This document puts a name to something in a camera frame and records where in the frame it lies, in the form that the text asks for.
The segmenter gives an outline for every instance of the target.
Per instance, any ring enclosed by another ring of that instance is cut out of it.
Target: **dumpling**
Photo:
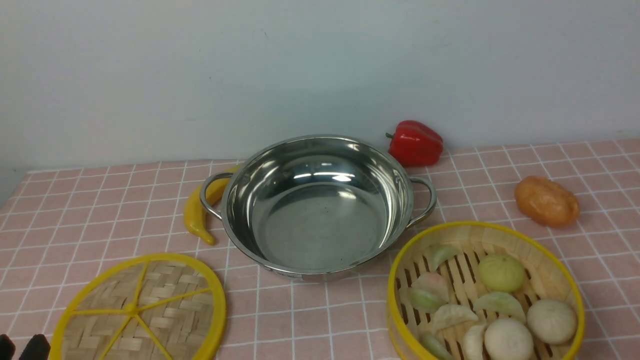
[[[466,306],[446,304],[431,317],[431,333],[467,321],[478,321],[478,316]]]
[[[413,282],[411,287],[429,290],[437,297],[449,302],[449,287],[447,281],[438,273],[427,272],[418,276],[418,279]]]
[[[449,301],[446,280],[436,273],[422,274],[408,290],[409,302],[415,309],[433,314]]]
[[[483,295],[474,302],[474,309],[495,311],[496,313],[513,316],[515,320],[521,323],[527,322],[527,317],[522,309],[522,305],[518,299],[511,294],[495,291]]]
[[[466,360],[483,360],[482,346],[486,324],[473,325],[462,338],[462,353]]]
[[[450,245],[435,245],[431,247],[428,256],[429,271],[434,272],[445,261],[458,254],[458,250]]]
[[[435,336],[430,333],[424,333],[420,336],[420,345],[422,345],[431,355],[435,356],[438,360],[453,360],[453,356],[447,351],[447,348],[442,345]]]

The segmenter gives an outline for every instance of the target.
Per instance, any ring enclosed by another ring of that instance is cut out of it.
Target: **pink checkered tablecloth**
[[[186,197],[234,163],[28,174],[0,210],[0,332],[21,351],[35,333],[51,337],[65,306],[105,269],[142,254],[180,252],[207,263],[225,284],[229,319],[218,359],[395,359],[385,314],[392,258],[430,225],[482,220],[523,232],[568,265],[586,300],[581,360],[639,358],[640,139],[462,149],[428,169],[410,169],[438,189],[437,210],[376,268],[328,284],[292,284],[263,271],[229,244],[219,222],[210,224],[219,241],[213,247],[186,232]],[[551,230],[517,210],[514,187],[531,174],[577,195],[579,224]],[[428,195],[415,198],[418,211]]]

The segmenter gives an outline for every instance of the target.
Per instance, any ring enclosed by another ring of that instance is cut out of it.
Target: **pot handle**
[[[409,220],[409,224],[406,226],[406,229],[414,226],[415,224],[418,224],[419,222],[426,219],[429,215],[431,215],[433,210],[435,210],[436,208],[436,201],[437,201],[436,188],[433,186],[433,184],[431,184],[430,181],[417,176],[410,176],[409,180],[411,180],[412,183],[419,183],[426,186],[427,189],[429,189],[429,194],[431,195],[431,198],[429,199],[429,204],[427,205],[427,208],[420,215]]]
[[[221,172],[219,174],[211,175],[204,181],[204,184],[202,184],[202,187],[200,189],[200,203],[205,208],[205,210],[212,213],[216,218],[220,220],[222,220],[222,215],[207,202],[207,188],[210,187],[210,185],[213,184],[215,180],[225,179],[228,177],[232,177],[233,175],[234,173],[232,172]]]

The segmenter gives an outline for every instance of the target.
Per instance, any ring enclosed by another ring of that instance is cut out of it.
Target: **green bun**
[[[487,255],[480,261],[478,271],[487,288],[505,293],[519,289],[525,279],[524,266],[507,254]]]

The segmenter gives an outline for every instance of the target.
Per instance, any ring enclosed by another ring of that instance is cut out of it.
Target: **black object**
[[[43,334],[34,335],[22,351],[18,360],[47,360],[51,346]],[[5,335],[0,335],[0,360],[12,360],[15,354],[15,345]]]
[[[0,360],[11,360],[15,354],[15,345],[6,335],[0,335]]]

